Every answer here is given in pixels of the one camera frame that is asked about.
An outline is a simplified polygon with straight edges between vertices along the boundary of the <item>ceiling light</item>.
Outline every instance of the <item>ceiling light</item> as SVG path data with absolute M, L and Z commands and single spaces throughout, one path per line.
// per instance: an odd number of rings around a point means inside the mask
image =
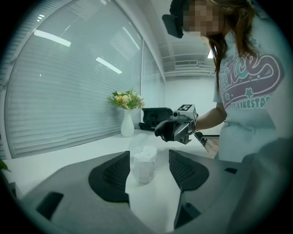
M 46 38 L 48 40 L 51 40 L 51 41 L 54 41 L 54 42 L 57 42 L 61 45 L 65 45 L 67 47 L 69 47 L 71 45 L 71 42 L 69 41 L 66 41 L 60 37 L 57 37 L 51 33 L 47 33 L 47 32 L 43 32 L 43 31 L 40 31 L 40 30 L 35 30 L 34 32 L 34 35 L 35 36 L 38 36 L 38 37 L 43 37 L 43 38 Z
M 113 65 L 111 65 L 110 63 L 106 62 L 104 59 L 98 57 L 96 59 L 96 61 L 100 62 L 101 64 L 105 65 L 106 67 L 110 68 L 111 70 L 113 70 L 114 72 L 121 74 L 122 71 L 120 71 L 119 69 L 117 69 L 116 67 L 114 67 Z
M 139 46 L 136 44 L 135 40 L 133 39 L 132 35 L 127 31 L 126 28 L 122 27 L 123 30 L 127 33 L 127 35 L 130 37 L 130 39 L 132 40 L 132 42 L 135 44 L 135 46 L 140 50 Z
M 213 54 L 212 54 L 212 50 L 210 50 L 210 52 L 209 52 L 209 55 L 207 56 L 207 58 L 208 59 L 211 59 L 211 58 L 213 58 L 214 56 L 213 56 Z

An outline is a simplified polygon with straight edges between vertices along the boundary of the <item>woman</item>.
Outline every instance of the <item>woman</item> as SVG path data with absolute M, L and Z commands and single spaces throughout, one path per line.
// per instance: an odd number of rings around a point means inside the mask
M 278 26 L 248 0 L 190 0 L 184 30 L 200 32 L 214 55 L 216 108 L 197 130 L 225 122 L 218 158 L 241 162 L 292 135 L 292 50 Z

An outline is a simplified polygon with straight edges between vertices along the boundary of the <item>white t-shirt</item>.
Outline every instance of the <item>white t-shirt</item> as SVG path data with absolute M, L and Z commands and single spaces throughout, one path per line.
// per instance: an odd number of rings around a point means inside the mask
M 293 53 L 270 19 L 253 20 L 250 41 L 257 57 L 239 58 L 233 33 L 221 62 L 214 102 L 227 112 L 220 132 L 219 159 L 241 162 L 265 144 L 293 133 Z

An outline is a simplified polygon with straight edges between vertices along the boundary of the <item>purple text print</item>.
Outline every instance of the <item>purple text print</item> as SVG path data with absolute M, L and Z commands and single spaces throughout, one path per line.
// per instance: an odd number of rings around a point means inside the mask
M 223 104 L 227 108 L 231 102 L 269 94 L 283 78 L 283 66 L 275 55 L 230 56 L 219 74 Z

